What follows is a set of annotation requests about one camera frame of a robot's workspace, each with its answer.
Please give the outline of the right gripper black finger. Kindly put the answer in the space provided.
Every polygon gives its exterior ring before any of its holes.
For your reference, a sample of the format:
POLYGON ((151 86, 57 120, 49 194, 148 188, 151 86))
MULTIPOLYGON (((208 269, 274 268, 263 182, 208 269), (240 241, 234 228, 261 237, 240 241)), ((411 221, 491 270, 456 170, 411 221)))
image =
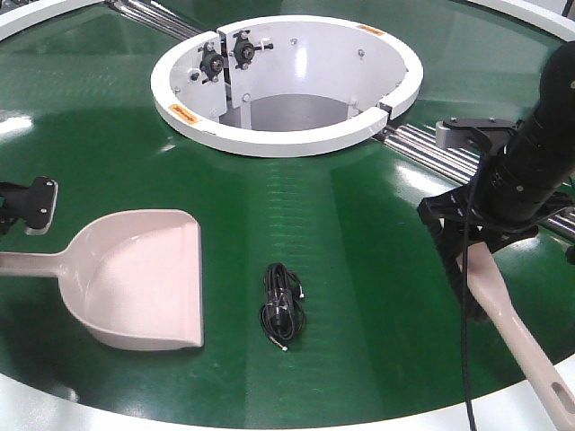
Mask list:
POLYGON ((464 288, 462 270, 457 261, 464 249, 464 225, 459 222, 430 222, 427 229, 443 264, 447 281, 460 307, 464 308, 465 317, 472 321, 487 321, 486 312, 469 289, 464 288))

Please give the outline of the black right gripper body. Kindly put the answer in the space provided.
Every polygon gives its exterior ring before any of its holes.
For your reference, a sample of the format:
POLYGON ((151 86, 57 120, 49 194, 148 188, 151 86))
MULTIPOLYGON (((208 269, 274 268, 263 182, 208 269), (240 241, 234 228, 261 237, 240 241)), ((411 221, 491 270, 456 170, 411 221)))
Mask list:
POLYGON ((481 173, 467 184, 418 205, 441 256, 459 256, 477 242, 490 252, 534 237, 537 225, 573 206, 573 198, 554 189, 540 189, 502 173, 481 173))

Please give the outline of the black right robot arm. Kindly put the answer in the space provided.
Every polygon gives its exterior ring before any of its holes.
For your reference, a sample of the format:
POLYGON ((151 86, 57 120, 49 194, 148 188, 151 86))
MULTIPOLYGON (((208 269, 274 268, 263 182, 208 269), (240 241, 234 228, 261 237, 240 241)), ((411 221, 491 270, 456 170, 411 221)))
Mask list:
POLYGON ((535 237, 541 222, 574 205, 558 190, 574 171, 574 44, 562 44, 547 60, 539 101, 525 119, 444 119, 436 139, 440 147, 480 153, 464 186, 424 198, 417 211, 466 318, 486 321, 463 287, 457 260, 464 247, 483 242, 495 253, 535 237))

